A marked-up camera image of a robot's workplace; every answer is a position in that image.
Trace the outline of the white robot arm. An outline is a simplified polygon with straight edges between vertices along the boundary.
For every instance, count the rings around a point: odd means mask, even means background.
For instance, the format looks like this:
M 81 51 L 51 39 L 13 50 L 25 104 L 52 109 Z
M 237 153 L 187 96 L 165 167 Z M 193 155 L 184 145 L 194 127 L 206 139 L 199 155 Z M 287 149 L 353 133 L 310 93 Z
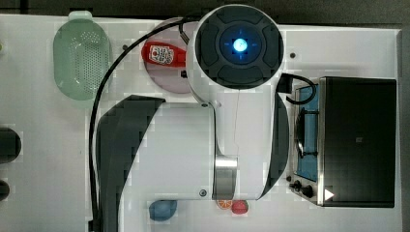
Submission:
M 288 158 L 284 44 L 251 6 L 204 15 L 187 47 L 192 102 L 131 95 L 100 119 L 102 232 L 155 232 L 182 200 L 258 200 Z

